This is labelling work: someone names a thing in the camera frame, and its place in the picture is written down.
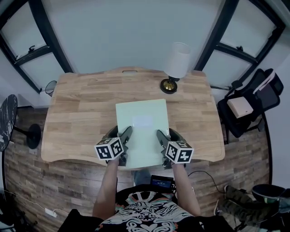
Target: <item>wooden desk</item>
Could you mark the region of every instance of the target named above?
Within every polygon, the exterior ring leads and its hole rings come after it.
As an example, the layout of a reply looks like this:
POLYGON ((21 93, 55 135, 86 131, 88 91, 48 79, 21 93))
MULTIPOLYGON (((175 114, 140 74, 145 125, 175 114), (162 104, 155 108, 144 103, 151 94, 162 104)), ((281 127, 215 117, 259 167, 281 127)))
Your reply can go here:
POLYGON ((193 159, 222 160, 222 129, 205 74, 189 73, 172 95, 159 88, 165 78, 162 71, 136 67, 62 75, 46 117, 42 159, 77 159, 106 165, 97 158, 94 145, 117 125, 115 104, 166 99, 169 126, 195 149, 193 159), (128 70, 137 72, 123 73, 128 70))

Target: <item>gold lamp base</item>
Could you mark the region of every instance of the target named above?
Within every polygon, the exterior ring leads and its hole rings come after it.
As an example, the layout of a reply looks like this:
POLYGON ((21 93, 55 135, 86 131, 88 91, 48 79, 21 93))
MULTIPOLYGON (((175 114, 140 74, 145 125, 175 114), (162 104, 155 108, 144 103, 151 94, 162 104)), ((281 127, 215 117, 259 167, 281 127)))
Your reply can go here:
POLYGON ((177 91, 177 84, 175 81, 164 79, 160 83, 160 89, 167 94, 173 94, 177 91))

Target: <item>wooden floor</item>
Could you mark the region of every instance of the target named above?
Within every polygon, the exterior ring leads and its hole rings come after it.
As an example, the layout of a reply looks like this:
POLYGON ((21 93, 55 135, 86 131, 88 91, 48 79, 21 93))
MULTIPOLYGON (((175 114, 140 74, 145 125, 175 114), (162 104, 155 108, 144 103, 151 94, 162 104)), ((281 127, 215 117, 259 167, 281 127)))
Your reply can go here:
MULTIPOLYGON (((38 123, 42 130, 47 109, 19 109, 16 125, 28 129, 38 123)), ((56 208, 70 212, 76 208, 82 215, 91 216, 96 195, 101 186, 105 167, 76 160, 44 162, 40 157, 41 147, 37 154, 29 153, 25 145, 25 136, 13 132, 12 141, 5 150, 5 176, 7 189, 44 208, 56 208)), ((223 191, 226 184, 248 191, 256 184, 268 183, 269 160, 265 132, 253 130, 241 138, 231 136, 231 143, 225 146, 226 157, 219 162, 195 160, 187 165, 188 173, 204 170, 215 179, 218 188, 223 191)), ((150 168, 151 174, 173 176, 172 170, 162 167, 150 168)), ((206 173, 194 173, 190 176, 192 186, 198 197, 203 216, 212 216, 217 199, 222 197, 206 173)), ((131 187, 131 172, 119 171, 118 190, 131 187)), ((16 197, 19 208, 25 211, 31 222, 37 221, 38 231, 57 231, 67 214, 56 211, 57 218, 47 215, 38 205, 16 197)), ((233 216, 224 215, 232 227, 233 216)), ((255 231, 246 227, 243 231, 255 231)))

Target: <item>office chair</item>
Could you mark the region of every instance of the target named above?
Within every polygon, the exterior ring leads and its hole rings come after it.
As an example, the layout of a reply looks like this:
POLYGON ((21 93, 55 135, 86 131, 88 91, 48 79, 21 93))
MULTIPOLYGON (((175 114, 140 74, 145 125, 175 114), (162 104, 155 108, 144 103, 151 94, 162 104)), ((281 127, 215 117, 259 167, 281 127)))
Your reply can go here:
POLYGON ((258 69, 250 82, 241 90, 236 90, 242 86, 241 81, 234 81, 232 87, 235 89, 234 94, 226 96, 218 102, 218 113, 222 119, 221 123, 225 125, 227 140, 229 143, 229 131, 236 137, 241 137, 245 132, 257 129, 258 125, 248 128, 251 122, 254 122, 257 117, 265 111, 276 107, 280 104, 280 98, 283 91, 283 84, 277 74, 274 79, 268 83, 261 91, 258 90, 255 94, 253 91, 272 73, 273 69, 263 71, 258 69), (253 112, 241 118, 236 118, 230 107, 227 105, 229 99, 236 97, 245 97, 253 108, 253 112))

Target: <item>table lamp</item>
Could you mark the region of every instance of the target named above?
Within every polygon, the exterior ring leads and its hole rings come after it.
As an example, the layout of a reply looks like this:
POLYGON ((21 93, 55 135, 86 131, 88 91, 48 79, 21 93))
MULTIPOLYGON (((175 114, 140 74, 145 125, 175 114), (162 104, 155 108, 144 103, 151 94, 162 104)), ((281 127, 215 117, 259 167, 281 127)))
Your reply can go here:
POLYGON ((191 48, 184 43, 174 43, 168 56, 164 72, 169 76, 160 83, 160 89, 167 94, 177 91, 176 82, 186 76, 189 69, 191 48))

